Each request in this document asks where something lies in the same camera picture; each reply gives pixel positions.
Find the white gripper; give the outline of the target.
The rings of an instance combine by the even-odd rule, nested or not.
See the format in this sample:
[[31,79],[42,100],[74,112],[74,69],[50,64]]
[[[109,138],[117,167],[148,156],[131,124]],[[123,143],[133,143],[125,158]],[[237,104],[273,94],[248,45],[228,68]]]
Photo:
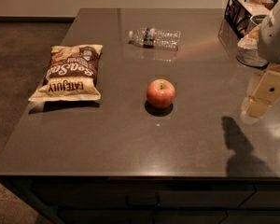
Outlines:
[[244,99],[244,112],[253,118],[263,117],[280,100],[280,12],[270,13],[259,29],[259,56],[269,63],[254,90],[252,99]]

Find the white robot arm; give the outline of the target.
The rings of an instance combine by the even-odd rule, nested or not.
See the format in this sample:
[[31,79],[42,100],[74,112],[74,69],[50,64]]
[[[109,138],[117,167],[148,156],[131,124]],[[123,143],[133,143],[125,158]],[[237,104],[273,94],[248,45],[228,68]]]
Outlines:
[[256,49],[269,63],[262,73],[252,76],[242,111],[253,119],[262,118],[280,100],[280,0],[243,39],[246,48]]

